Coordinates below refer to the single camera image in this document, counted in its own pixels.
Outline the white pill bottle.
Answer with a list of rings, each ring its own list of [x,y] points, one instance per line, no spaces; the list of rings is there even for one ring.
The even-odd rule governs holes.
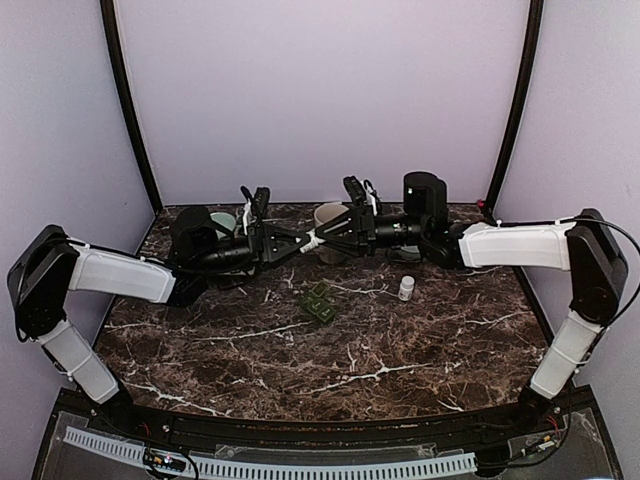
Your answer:
[[[398,298],[403,302],[411,300],[415,288],[415,279],[412,276],[403,276],[398,290]]]
[[[324,240],[320,239],[316,235],[316,231],[312,229],[298,239],[297,246],[300,253],[307,253],[315,248],[318,248],[323,243]]]

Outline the green weekly pill organizer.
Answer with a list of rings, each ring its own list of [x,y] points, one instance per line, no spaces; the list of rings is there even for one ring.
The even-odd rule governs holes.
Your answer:
[[[333,321],[336,315],[335,308],[326,299],[328,290],[329,285],[320,281],[300,300],[301,308],[323,324]]]

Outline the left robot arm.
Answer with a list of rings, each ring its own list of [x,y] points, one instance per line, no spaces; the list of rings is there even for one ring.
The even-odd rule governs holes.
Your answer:
[[[161,260],[83,243],[48,225],[7,275],[19,341],[39,343],[90,400],[103,405],[103,421],[120,436],[140,429],[140,412],[124,400],[120,381],[68,320],[68,292],[186,307],[214,282],[276,266],[317,244],[314,234],[267,224],[252,211],[246,211],[241,228],[227,227],[203,206],[183,210],[170,237],[170,255]]]

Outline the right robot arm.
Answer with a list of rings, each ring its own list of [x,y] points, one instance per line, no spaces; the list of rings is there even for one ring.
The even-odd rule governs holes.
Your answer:
[[[561,392],[625,310],[620,302],[628,263],[612,234],[615,225],[596,209],[551,221],[453,222],[446,183],[422,171],[403,177],[402,213],[382,215],[368,184],[354,176],[343,184],[351,199],[347,210],[316,227],[311,237],[345,254],[415,246],[423,259],[444,269],[539,267],[570,274],[573,297],[567,317],[529,381],[535,395],[510,413],[517,432],[534,432],[549,416],[546,400]]]

